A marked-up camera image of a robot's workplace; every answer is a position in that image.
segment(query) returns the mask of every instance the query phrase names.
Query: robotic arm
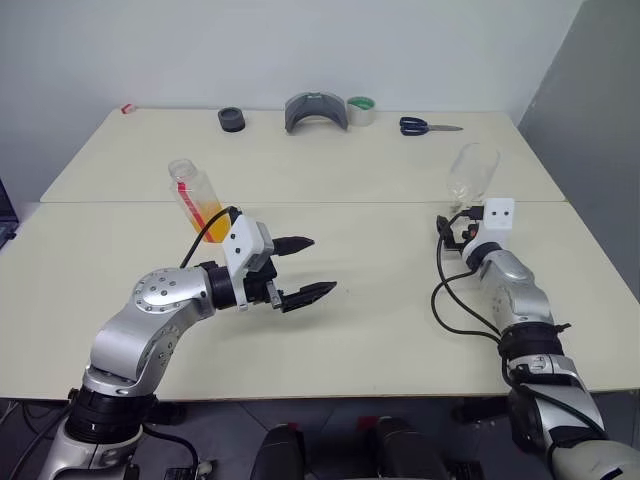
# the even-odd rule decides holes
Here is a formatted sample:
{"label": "robotic arm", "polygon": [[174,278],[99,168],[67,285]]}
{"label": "robotic arm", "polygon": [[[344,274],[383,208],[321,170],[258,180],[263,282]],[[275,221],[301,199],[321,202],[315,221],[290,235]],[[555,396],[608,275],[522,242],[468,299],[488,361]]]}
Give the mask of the robotic arm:
{"label": "robotic arm", "polygon": [[458,250],[491,302],[500,331],[498,351],[508,397],[514,442],[547,461],[557,480],[640,478],[640,452],[608,440],[600,412],[565,356],[545,293],[533,273],[506,247],[514,201],[489,199],[472,207],[470,224],[456,243],[451,225],[438,219],[445,246]]}
{"label": "robotic arm", "polygon": [[296,253],[313,240],[272,239],[263,223],[235,213],[222,244],[227,266],[205,262],[145,275],[124,308],[100,330],[82,388],[56,432],[41,480],[78,478],[79,473],[82,478],[138,478],[130,459],[142,436],[142,422],[188,328],[216,310],[246,310],[250,302],[271,303],[288,312],[310,305],[336,286],[315,283],[292,295],[278,290],[270,257]]}

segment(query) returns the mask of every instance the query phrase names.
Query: gray plastic part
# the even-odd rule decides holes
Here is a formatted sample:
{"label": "gray plastic part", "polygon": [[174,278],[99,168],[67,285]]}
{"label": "gray plastic part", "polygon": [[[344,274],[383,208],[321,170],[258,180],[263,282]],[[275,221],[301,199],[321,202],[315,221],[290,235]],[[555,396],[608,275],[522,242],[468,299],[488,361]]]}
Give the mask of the gray plastic part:
{"label": "gray plastic part", "polygon": [[344,100],[333,93],[305,92],[291,97],[284,106],[284,128],[291,133],[303,118],[319,115],[347,129],[347,109]]}

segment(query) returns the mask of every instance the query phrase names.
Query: tape roll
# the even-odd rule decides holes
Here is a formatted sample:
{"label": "tape roll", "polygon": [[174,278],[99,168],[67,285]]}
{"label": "tape roll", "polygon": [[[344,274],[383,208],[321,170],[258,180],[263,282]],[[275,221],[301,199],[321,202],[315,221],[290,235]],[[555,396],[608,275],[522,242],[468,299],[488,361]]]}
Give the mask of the tape roll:
{"label": "tape roll", "polygon": [[347,100],[349,124],[356,127],[371,125],[376,118],[376,102],[369,97],[351,97]]}

